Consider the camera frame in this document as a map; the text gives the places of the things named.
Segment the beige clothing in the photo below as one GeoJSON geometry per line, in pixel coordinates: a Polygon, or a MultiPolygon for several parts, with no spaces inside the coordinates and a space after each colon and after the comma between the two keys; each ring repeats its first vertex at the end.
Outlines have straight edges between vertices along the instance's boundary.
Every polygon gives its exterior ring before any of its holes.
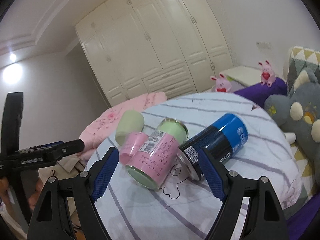
{"type": "MultiPolygon", "coordinates": [[[[49,177],[56,176],[58,179],[73,178],[84,170],[84,166],[79,162],[79,159],[75,155],[64,157],[55,166],[40,168],[39,177],[45,184],[49,177]]],[[[76,205],[73,198],[68,198],[68,206],[71,215],[73,225],[80,227],[78,214],[76,211],[76,205]]],[[[20,225],[8,214],[4,205],[3,212],[0,212],[4,221],[7,223],[10,230],[19,240],[26,240],[27,234],[23,232],[20,225]]]]}

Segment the green can lid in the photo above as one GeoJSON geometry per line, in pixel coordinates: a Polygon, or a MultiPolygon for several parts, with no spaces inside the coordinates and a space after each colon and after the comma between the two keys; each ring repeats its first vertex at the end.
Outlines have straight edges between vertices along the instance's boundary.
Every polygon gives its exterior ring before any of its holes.
{"type": "Polygon", "coordinates": [[[184,124],[182,121],[180,121],[180,120],[178,120],[178,119],[173,119],[173,118],[166,118],[166,119],[163,119],[163,120],[162,120],[162,122],[158,125],[158,127],[159,127],[161,124],[163,124],[164,122],[174,122],[174,123],[177,123],[177,124],[181,125],[181,126],[183,127],[183,129],[185,130],[186,135],[187,135],[187,138],[188,138],[188,136],[189,136],[188,128],[185,126],[185,124],[184,124]]]}
{"type": "Polygon", "coordinates": [[[126,165],[125,169],[127,170],[127,173],[140,185],[153,190],[158,189],[157,183],[153,179],[151,179],[150,176],[145,174],[143,171],[131,165],[126,165]]]}

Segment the blue can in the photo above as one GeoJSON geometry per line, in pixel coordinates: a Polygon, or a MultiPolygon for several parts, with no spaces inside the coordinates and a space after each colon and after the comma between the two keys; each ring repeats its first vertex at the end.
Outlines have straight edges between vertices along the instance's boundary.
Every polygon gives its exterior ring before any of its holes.
{"type": "Polygon", "coordinates": [[[244,123],[234,114],[225,114],[212,125],[179,146],[178,159],[194,180],[200,181],[203,173],[198,164],[198,153],[207,148],[212,156],[224,163],[234,156],[248,140],[244,123]]]}

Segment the gray stuffed animal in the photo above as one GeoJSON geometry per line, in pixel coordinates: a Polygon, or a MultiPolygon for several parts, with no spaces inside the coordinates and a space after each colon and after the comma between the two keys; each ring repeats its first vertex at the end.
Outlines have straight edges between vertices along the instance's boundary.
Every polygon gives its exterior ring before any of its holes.
{"type": "Polygon", "coordinates": [[[315,180],[320,185],[320,84],[310,68],[296,79],[290,96],[271,95],[265,111],[283,132],[294,132],[296,141],[314,163],[315,180]]]}

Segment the pink stuffed bunny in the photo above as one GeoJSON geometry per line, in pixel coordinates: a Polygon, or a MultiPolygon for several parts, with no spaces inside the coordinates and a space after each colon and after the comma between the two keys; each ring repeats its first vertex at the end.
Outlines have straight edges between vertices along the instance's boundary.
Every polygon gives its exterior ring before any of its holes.
{"type": "Polygon", "coordinates": [[[276,74],[273,71],[269,61],[266,60],[266,65],[263,65],[262,62],[259,62],[259,65],[262,66],[261,71],[261,85],[263,86],[267,83],[268,87],[271,87],[272,84],[276,81],[276,74]]]}
{"type": "Polygon", "coordinates": [[[215,88],[212,88],[211,91],[216,91],[216,92],[225,92],[225,93],[230,93],[232,89],[232,85],[229,80],[225,78],[223,74],[219,74],[219,78],[216,78],[215,76],[211,76],[211,80],[216,81],[216,86],[215,88]]]}

